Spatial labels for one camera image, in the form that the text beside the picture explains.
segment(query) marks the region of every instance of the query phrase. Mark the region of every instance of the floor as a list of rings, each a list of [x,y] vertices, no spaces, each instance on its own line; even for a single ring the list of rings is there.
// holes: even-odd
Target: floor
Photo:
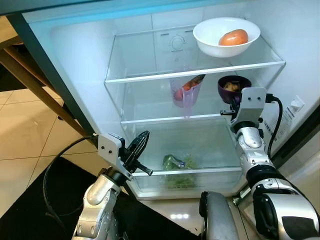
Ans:
[[[59,103],[63,100],[44,89]],[[0,92],[0,217],[48,166],[55,155],[81,136],[59,120],[28,89]],[[66,159],[97,175],[107,163],[88,141],[78,143],[64,155]],[[194,234],[201,233],[198,199],[142,201]],[[248,240],[238,209],[230,203],[239,238]]]

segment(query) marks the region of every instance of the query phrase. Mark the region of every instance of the wire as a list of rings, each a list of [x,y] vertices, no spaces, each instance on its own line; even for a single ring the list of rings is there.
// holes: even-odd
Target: wire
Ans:
[[[58,214],[55,212],[55,210],[53,209],[53,207],[50,204],[50,201],[48,199],[48,193],[47,193],[47,181],[48,181],[48,174],[49,171],[52,167],[52,165],[55,163],[55,161],[57,159],[59,159],[59,157],[64,154],[67,150],[69,150],[71,147],[73,147],[74,145],[76,145],[77,143],[80,143],[84,140],[88,140],[88,139],[92,139],[95,138],[96,136],[84,136],[79,138],[78,140],[74,141],[73,143],[71,143],[70,145],[68,145],[67,147],[65,147],[62,151],[60,151],[52,160],[52,162],[49,164],[49,166],[46,168],[45,173],[44,173],[44,177],[43,177],[43,182],[42,182],[42,194],[43,194],[43,199],[44,199],[44,203],[46,205],[46,208],[48,210],[48,212],[45,213],[46,216],[51,217],[53,219],[55,219],[57,221],[57,223],[61,226],[61,228],[63,229],[63,232],[66,236],[67,239],[69,239],[68,234],[67,234],[67,230],[65,225],[63,224],[63,222],[61,221],[60,217],[58,216]],[[77,212],[78,210],[80,210],[83,206],[83,203],[81,204],[81,206],[77,207],[75,210],[68,212],[68,213],[64,213],[61,214],[60,216],[68,216],[71,215],[75,212]]]
[[[275,137],[277,135],[277,132],[278,132],[278,129],[279,129],[279,126],[280,126],[280,123],[281,123],[281,119],[282,119],[282,112],[283,112],[283,106],[282,106],[282,103],[281,103],[280,99],[274,96],[272,98],[272,100],[276,101],[278,103],[278,105],[279,105],[279,115],[278,115],[278,120],[276,121],[276,125],[275,125],[275,128],[274,128],[273,134],[271,136],[271,139],[270,139],[270,142],[269,142],[269,146],[268,146],[268,150],[267,150],[267,155],[268,155],[269,159],[271,159],[271,147],[272,147],[272,144],[274,143]]]

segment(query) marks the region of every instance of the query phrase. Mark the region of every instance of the refrigerator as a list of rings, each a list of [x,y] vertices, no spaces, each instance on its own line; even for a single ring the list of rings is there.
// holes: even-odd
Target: refrigerator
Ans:
[[[179,199],[199,198],[203,191],[235,196],[247,184],[230,116],[220,115],[229,109],[218,94],[220,78],[248,78],[252,87],[266,88],[282,101],[273,155],[319,106],[319,5],[318,0],[112,0],[22,16],[53,66],[45,74],[58,73],[96,134],[115,133],[129,144],[150,132],[139,161],[153,175],[133,174],[128,184],[134,195]],[[261,35],[240,55],[208,56],[193,29],[219,17],[251,21]],[[196,102],[186,112],[173,101],[173,83],[200,74],[205,77]],[[265,104],[260,128],[266,144],[278,114],[277,104]],[[184,167],[167,166],[170,155]]]

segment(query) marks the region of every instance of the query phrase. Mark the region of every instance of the purple bowl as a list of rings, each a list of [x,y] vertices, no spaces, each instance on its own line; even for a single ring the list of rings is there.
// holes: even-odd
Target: purple bowl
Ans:
[[[224,86],[227,82],[238,82],[240,85],[240,91],[228,91],[224,89]],[[241,90],[244,88],[250,88],[251,82],[249,79],[243,76],[231,75],[231,76],[224,76],[219,79],[218,81],[218,92],[222,100],[226,104],[230,104],[233,98],[239,98],[241,96]]]

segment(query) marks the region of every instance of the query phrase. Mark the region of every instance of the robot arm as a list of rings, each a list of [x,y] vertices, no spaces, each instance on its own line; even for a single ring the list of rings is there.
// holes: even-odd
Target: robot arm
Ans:
[[[85,192],[83,210],[77,222],[72,240],[117,240],[118,223],[113,209],[121,186],[132,179],[137,168],[149,176],[153,171],[138,157],[145,149],[149,132],[144,131],[125,148],[125,140],[113,133],[100,135],[98,153],[111,165],[102,169],[98,179]]]
[[[264,88],[244,88],[233,102],[231,130],[236,151],[251,188],[258,232],[267,238],[302,240],[319,237],[319,215],[307,198],[275,168],[265,152],[259,117],[266,101]]]

